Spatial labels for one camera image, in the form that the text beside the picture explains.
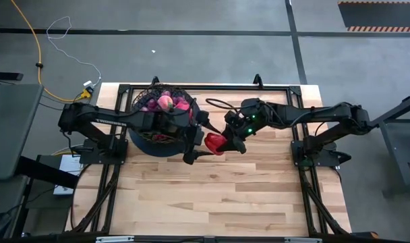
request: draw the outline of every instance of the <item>orange warning stripe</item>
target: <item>orange warning stripe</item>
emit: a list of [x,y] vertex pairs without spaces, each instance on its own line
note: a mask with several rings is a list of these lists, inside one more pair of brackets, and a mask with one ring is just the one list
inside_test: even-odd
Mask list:
[[350,32],[410,32],[410,27],[388,27],[388,26],[350,26]]
[[339,1],[338,4],[344,3],[363,3],[363,4],[375,4],[375,3],[384,3],[384,4],[410,4],[410,1]]

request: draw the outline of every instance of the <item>white cable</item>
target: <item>white cable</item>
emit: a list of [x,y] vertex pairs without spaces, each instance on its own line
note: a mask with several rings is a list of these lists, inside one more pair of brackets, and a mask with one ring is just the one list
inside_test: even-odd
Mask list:
[[[81,145],[84,145],[84,144],[73,145],[72,148],[74,148],[74,147],[76,147],[76,146],[81,146]],[[66,150],[66,149],[68,149],[68,148],[69,148],[69,147],[62,148],[62,149],[60,149],[60,150],[58,150],[58,151],[52,153],[52,155],[54,155],[54,154],[56,154],[56,153],[60,153],[61,151],[64,151],[64,150]]]
[[[64,35],[63,35],[62,37],[51,37],[51,36],[49,36],[49,30],[52,28],[52,26],[53,26],[55,23],[57,23],[58,21],[64,20],[64,19],[66,19],[66,18],[69,20],[69,28],[65,31]],[[58,47],[56,46],[56,44],[52,41],[52,40],[59,40],[59,39],[64,38],[64,36],[66,36],[67,33],[69,32],[70,28],[71,28],[71,21],[70,21],[70,17],[69,17],[69,16],[65,16],[65,17],[59,18],[58,20],[55,20],[55,21],[49,26],[49,28],[46,30],[46,36],[48,37],[49,42],[51,42],[51,44],[56,48],[56,50],[57,50],[57,51],[60,51],[60,52],[62,52],[62,53],[64,53],[64,55],[65,55],[66,57],[70,57],[70,58],[72,58],[72,59],[75,59],[78,63],[84,64],[84,65],[91,65],[92,67],[94,67],[94,69],[98,72],[98,80],[97,80],[97,82],[96,82],[95,84],[92,84],[93,87],[95,87],[95,86],[100,82],[100,80],[102,80],[102,73],[100,73],[100,70],[99,70],[94,64],[92,64],[92,63],[86,63],[86,62],[79,61],[76,57],[72,57],[71,55],[67,54],[65,51],[63,51],[63,50],[61,50],[60,48],[58,48]]]

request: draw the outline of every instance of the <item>table leg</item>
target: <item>table leg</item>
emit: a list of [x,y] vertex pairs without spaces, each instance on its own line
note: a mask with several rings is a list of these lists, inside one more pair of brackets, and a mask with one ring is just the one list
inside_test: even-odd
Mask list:
[[75,188],[79,180],[79,177],[76,175],[52,168],[23,156],[18,161],[16,173],[67,188]]

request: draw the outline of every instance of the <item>yellow cable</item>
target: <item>yellow cable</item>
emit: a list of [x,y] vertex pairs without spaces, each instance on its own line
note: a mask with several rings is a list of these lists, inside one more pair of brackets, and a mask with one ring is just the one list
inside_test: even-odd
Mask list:
[[71,152],[70,151],[58,152],[58,153],[53,154],[52,156],[57,156],[57,155],[71,155]]
[[[40,50],[40,43],[39,43],[39,41],[38,41],[38,39],[37,39],[37,35],[36,35],[34,29],[31,27],[31,24],[29,23],[29,21],[27,20],[27,18],[25,17],[25,15],[22,13],[21,9],[16,5],[15,1],[14,1],[14,0],[10,0],[10,1],[11,1],[11,3],[13,3],[13,5],[14,5],[14,6],[16,7],[16,9],[18,10],[19,14],[22,16],[22,18],[24,19],[24,21],[27,23],[28,27],[30,28],[30,30],[31,30],[31,32],[32,32],[32,35],[34,36],[34,39],[36,40],[37,50],[38,50],[38,64],[41,65],[41,64],[42,64],[42,51]],[[38,83],[39,83],[41,86],[43,86],[42,81],[40,80],[40,73],[42,72],[42,68],[41,68],[41,67],[37,67],[37,68],[38,68],[37,80],[38,80]],[[48,95],[51,95],[52,97],[54,97],[54,98],[56,98],[56,99],[58,99],[58,100],[60,100],[60,101],[63,101],[63,102],[74,102],[74,101],[79,101],[80,99],[83,99],[82,97],[80,97],[80,98],[78,98],[78,99],[76,99],[76,100],[74,100],[74,99],[63,99],[63,98],[58,97],[58,96],[56,96],[55,94],[49,92],[49,90],[48,90],[47,88],[45,88],[44,86],[43,86],[43,88],[44,88],[45,92],[48,93]]]

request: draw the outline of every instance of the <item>black floor line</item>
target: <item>black floor line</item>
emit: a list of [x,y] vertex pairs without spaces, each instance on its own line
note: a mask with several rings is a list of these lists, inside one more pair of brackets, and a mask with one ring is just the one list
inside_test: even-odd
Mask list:
[[[34,29],[36,34],[46,34],[46,29]],[[49,34],[64,34],[66,29],[51,29]],[[27,28],[0,28],[0,33],[32,34]],[[87,30],[70,29],[68,34],[84,35],[197,35],[197,36],[290,36],[290,31],[249,30]]]
[[301,47],[299,47],[299,39],[297,35],[297,27],[295,25],[295,17],[290,0],[285,0],[289,27],[291,29],[291,37],[293,43],[293,52],[295,53],[295,62],[297,64],[299,83],[307,84],[307,76],[305,75],[304,63],[302,62]]
[[[46,29],[35,29],[36,34],[46,34]],[[66,29],[53,29],[49,34],[64,34]],[[0,28],[0,33],[31,34],[27,28]],[[83,35],[196,35],[196,36],[291,36],[298,37],[410,37],[410,32],[291,32],[291,31],[245,31],[245,30],[87,30],[70,29],[69,34]]]

